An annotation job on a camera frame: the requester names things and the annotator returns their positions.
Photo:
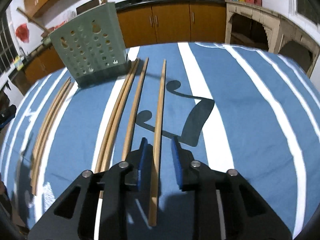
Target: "metal bolt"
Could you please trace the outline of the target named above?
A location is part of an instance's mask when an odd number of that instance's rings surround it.
[[[227,172],[228,172],[228,174],[229,174],[230,176],[237,176],[237,175],[238,175],[238,171],[235,170],[235,169],[230,169],[230,170],[228,170]]]
[[[122,168],[122,169],[123,168],[127,168],[128,166],[129,166],[129,163],[127,163],[127,162],[120,162],[119,163],[119,167]]]
[[[191,166],[194,168],[198,168],[198,167],[200,167],[200,165],[201,165],[200,161],[192,161],[191,162]]]
[[[81,175],[82,177],[87,178],[87,177],[90,177],[92,173],[93,173],[92,171],[86,170],[86,171],[83,171]]]

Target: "black gripper frame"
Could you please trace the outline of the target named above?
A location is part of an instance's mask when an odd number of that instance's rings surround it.
[[[292,239],[283,221],[236,170],[211,170],[182,149],[177,137],[171,149],[179,188],[195,192],[193,240]],[[217,190],[223,209],[222,230]]]
[[[147,139],[142,138],[138,150],[108,171],[83,171],[34,225],[28,240],[93,239],[100,191],[99,240],[126,240],[125,193],[139,191],[141,180],[150,176],[147,146]]]

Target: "blue tablecloth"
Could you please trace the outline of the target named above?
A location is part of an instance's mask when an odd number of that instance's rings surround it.
[[[235,168],[270,204],[295,236],[320,202],[319,93],[290,59],[240,46],[208,43],[131,48],[149,57],[132,149],[153,144],[163,60],[167,60],[158,225],[146,225],[139,200],[128,210],[129,239],[191,239],[193,195],[178,189],[170,137],[212,169]],[[68,185],[94,169],[100,144],[124,78],[88,89],[75,85],[55,121],[42,159],[38,194],[30,193],[32,148],[66,69],[39,80],[18,107],[0,156],[8,192],[32,227]],[[121,161],[139,75],[134,79],[115,141]]]

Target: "window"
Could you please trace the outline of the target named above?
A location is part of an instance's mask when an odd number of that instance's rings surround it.
[[[17,55],[9,31],[7,15],[4,13],[0,18],[0,74],[10,69]]]
[[[316,25],[320,24],[320,17],[308,0],[297,0],[297,13],[303,15]]]

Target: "blue gripper pad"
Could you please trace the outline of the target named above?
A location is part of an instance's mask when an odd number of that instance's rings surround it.
[[[177,145],[177,143],[179,144],[178,140],[175,140],[175,138],[171,140],[171,152],[172,152],[172,158],[173,158],[174,171],[176,173],[177,184],[179,186],[179,189],[182,189],[183,171],[182,171],[181,162],[179,159],[179,152],[178,152],[178,149],[181,149],[181,147],[180,147],[180,144]]]
[[[146,161],[146,152],[147,152],[148,140],[143,138],[141,140],[140,149],[142,149],[142,155],[140,158],[139,166],[138,166],[138,190],[141,189],[141,171],[143,171],[143,166],[145,165]]]

